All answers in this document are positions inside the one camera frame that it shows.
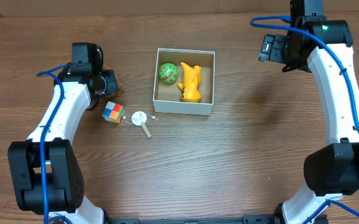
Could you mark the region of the yellow rubber giraffe toy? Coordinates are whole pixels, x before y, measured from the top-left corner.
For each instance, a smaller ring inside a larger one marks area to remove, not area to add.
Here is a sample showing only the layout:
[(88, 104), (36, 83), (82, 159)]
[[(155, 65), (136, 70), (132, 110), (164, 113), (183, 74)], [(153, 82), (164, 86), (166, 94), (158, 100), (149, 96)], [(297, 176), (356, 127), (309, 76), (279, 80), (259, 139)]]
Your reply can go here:
[(184, 62), (180, 64), (184, 69), (183, 80), (177, 84), (181, 90), (181, 100), (188, 103), (199, 103), (202, 99), (198, 90), (202, 81), (202, 68), (198, 65), (191, 67)]

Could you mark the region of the colourful two-by-two puzzle cube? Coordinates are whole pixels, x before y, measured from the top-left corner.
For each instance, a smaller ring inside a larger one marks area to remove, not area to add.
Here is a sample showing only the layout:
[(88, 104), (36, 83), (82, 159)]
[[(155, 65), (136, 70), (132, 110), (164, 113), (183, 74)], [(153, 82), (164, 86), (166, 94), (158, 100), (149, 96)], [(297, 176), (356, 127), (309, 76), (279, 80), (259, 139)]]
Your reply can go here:
[(124, 116), (124, 107), (109, 101), (103, 110), (102, 116), (106, 121), (121, 124)]

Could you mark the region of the green patterned egg toy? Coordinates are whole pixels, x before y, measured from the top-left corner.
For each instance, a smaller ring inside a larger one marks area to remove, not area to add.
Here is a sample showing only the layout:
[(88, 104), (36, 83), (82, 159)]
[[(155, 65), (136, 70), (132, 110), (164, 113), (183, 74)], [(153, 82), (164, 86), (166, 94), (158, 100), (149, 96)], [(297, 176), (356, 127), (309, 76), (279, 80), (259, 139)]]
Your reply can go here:
[(175, 83), (178, 78), (177, 67), (173, 63), (162, 64), (159, 69), (159, 78), (164, 83)]

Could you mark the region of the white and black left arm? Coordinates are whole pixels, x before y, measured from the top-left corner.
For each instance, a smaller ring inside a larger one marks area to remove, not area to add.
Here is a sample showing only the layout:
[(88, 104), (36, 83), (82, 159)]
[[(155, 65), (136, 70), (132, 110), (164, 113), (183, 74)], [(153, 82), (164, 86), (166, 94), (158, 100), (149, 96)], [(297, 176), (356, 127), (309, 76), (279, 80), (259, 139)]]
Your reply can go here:
[(18, 207), (44, 223), (108, 223), (108, 214), (85, 196), (72, 141), (92, 94), (84, 83), (65, 82), (70, 64), (54, 78), (54, 96), (39, 125), (7, 151)]

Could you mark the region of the brown capybara plush toy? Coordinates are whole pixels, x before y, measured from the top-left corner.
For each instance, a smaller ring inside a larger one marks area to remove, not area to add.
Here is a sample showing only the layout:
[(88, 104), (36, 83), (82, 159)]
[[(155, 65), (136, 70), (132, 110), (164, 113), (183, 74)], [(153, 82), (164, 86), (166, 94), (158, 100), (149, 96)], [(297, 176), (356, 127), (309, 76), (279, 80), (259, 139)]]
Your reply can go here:
[(123, 93), (123, 84), (119, 81), (111, 68), (103, 67), (103, 71), (100, 75), (100, 82), (100, 95), (102, 98), (118, 97)]

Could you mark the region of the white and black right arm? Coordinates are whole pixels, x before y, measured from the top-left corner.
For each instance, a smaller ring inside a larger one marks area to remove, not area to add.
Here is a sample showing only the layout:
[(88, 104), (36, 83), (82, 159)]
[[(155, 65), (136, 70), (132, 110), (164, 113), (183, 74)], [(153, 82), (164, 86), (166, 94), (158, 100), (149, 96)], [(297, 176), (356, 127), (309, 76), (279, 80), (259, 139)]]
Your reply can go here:
[(259, 59), (283, 71), (313, 74), (325, 121), (325, 145), (307, 156), (305, 182), (277, 208), (279, 223), (325, 223), (323, 211), (359, 190), (359, 89), (353, 39), (345, 21), (282, 16), (286, 35), (266, 35)]

